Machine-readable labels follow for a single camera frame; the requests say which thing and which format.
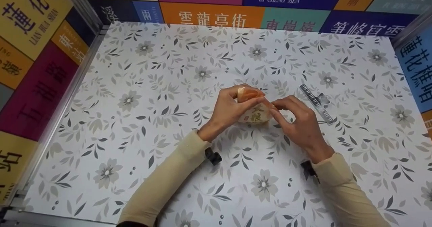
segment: person's left hand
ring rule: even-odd
[[[248,84],[240,84],[219,92],[213,115],[210,120],[198,131],[198,136],[211,142],[225,129],[236,123],[238,119],[250,108],[258,105],[265,99],[263,97],[253,98],[248,101],[237,103],[237,92],[239,87],[250,87]]]

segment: person's right hand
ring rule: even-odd
[[[296,120],[289,123],[278,110],[270,110],[284,134],[304,149],[313,163],[317,164],[333,155],[334,150],[325,142],[312,109],[293,95],[273,101],[272,104],[278,110],[290,110],[296,116]]]

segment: finger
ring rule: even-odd
[[[238,105],[241,108],[241,112],[242,114],[245,113],[247,110],[249,110],[250,108],[258,105],[259,103],[265,101],[265,98],[263,97],[258,97],[258,98],[252,98],[248,101],[242,102],[242,103],[238,103]]]
[[[287,97],[289,100],[292,100],[295,104],[297,104],[300,108],[302,108],[303,110],[309,110],[310,108],[304,104],[301,100],[299,100],[297,97],[290,95]]]
[[[285,130],[291,131],[294,128],[293,124],[290,124],[287,122],[285,117],[275,109],[270,109],[270,114],[273,116],[273,118],[278,122],[278,124]]]
[[[238,84],[226,89],[222,89],[221,92],[226,93],[227,95],[229,95],[231,98],[236,99],[237,95],[239,93],[239,88],[240,87],[251,87],[248,84]]]
[[[277,109],[290,110],[296,116],[296,118],[299,118],[300,115],[305,113],[304,109],[302,109],[297,103],[290,100],[288,97],[273,101],[273,104]]]

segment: forearm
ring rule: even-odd
[[[132,221],[153,226],[157,215],[188,175],[205,159],[210,144],[190,132],[142,183],[123,209],[119,223]]]
[[[350,167],[341,154],[334,153],[332,157],[312,164],[312,167],[320,179],[327,201],[344,226],[390,226],[353,179]]]

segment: floral tablecloth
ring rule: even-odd
[[[432,144],[388,38],[115,23],[64,115],[26,210],[116,223],[145,178],[212,114],[219,90],[330,97],[321,124],[392,226],[432,226]],[[293,120],[293,115],[284,112]],[[337,226],[275,121],[236,124],[167,204],[160,226]]]

